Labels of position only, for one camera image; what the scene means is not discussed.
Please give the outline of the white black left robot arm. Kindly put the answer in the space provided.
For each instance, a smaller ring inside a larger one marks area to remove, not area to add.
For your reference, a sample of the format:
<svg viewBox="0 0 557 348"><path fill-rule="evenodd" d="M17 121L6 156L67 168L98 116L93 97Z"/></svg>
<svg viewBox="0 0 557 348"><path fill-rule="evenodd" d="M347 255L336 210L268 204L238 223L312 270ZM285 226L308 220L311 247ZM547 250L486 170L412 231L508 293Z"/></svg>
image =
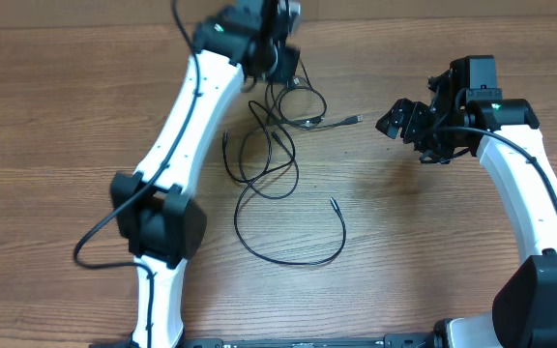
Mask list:
<svg viewBox="0 0 557 348"><path fill-rule="evenodd" d="M300 52L285 41L300 21L296 1L239 1L186 39L185 79L157 140L132 174L116 174L110 186L138 279L137 322L124 346L180 343L184 272L207 225L194 200L202 163L247 78L285 83L293 77Z"/></svg>

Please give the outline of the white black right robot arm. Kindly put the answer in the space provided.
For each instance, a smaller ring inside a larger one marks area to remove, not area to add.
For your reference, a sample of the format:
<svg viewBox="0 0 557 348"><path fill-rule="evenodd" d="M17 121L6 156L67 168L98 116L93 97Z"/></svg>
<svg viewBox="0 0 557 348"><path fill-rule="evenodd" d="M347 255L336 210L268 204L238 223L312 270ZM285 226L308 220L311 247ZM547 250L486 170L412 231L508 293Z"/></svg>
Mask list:
<svg viewBox="0 0 557 348"><path fill-rule="evenodd" d="M453 60L427 83L429 104L399 99L376 123L426 164L469 154L492 179L511 222L519 267L490 311L442 319L431 333L388 334L387 347L557 347L557 177L540 121L525 99L506 99L491 55Z"/></svg>

